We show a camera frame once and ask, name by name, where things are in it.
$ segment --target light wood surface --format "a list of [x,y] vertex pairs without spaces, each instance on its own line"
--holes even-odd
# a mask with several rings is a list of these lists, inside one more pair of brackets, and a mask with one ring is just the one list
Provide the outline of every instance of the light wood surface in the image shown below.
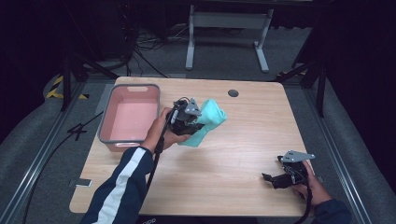
[[[305,202],[288,189],[273,189],[262,173],[282,175],[276,160],[288,150],[306,152],[282,85],[267,82],[120,77],[116,84],[155,83],[161,89],[161,111],[179,98],[194,97],[198,106],[215,99],[227,120],[209,132],[198,147],[174,145],[161,155],[145,215],[299,217]],[[237,90],[238,97],[228,95]],[[111,152],[95,137],[70,203],[87,211],[95,190],[110,177],[121,153]]]

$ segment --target black desk hole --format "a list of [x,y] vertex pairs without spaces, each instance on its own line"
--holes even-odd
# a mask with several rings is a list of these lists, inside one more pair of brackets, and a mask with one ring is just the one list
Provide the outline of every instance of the black desk hole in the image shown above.
[[239,95],[239,92],[236,90],[229,90],[228,95],[231,97],[237,97]]

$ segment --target white stripe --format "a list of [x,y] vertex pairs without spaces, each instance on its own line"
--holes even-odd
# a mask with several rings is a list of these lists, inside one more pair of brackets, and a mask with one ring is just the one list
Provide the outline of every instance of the white stripe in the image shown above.
[[117,177],[116,187],[111,190],[110,194],[106,197],[103,207],[99,211],[97,224],[113,223],[117,211],[120,207],[121,198],[125,192],[126,184],[129,177],[136,169],[139,162],[142,160],[146,150],[138,148],[128,164],[123,168],[120,175]]

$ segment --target turquoise fabric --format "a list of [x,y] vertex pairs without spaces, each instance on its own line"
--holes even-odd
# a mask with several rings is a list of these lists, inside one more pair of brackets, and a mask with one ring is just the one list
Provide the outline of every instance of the turquoise fabric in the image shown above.
[[198,147],[206,134],[227,119],[227,115],[221,110],[213,99],[206,100],[201,106],[202,115],[197,119],[197,123],[202,123],[205,126],[193,134],[187,141],[178,143],[181,146]]

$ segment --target hand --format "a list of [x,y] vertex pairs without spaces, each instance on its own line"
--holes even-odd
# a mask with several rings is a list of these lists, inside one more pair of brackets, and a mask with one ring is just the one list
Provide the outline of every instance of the hand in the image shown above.
[[[314,175],[311,167],[309,166],[308,162],[303,161],[306,171],[308,172],[308,181],[309,181],[309,188],[312,190],[312,206],[316,206],[320,203],[324,203],[329,201],[332,196],[327,192],[327,190],[323,187],[323,185],[319,182],[317,177]],[[307,187],[303,184],[293,186],[294,192],[299,195],[302,193],[304,197],[308,198]]]
[[[163,126],[166,123],[166,115],[171,111],[171,108],[166,107],[161,115],[152,122],[151,127],[148,129],[148,135],[146,136],[145,141],[140,145],[150,150],[152,154],[154,154],[155,147],[157,146],[158,140],[160,140],[161,133],[163,132]],[[189,139],[189,137],[190,136],[188,134],[176,135],[175,133],[166,130],[163,135],[163,150],[169,148],[174,143],[184,142]]]

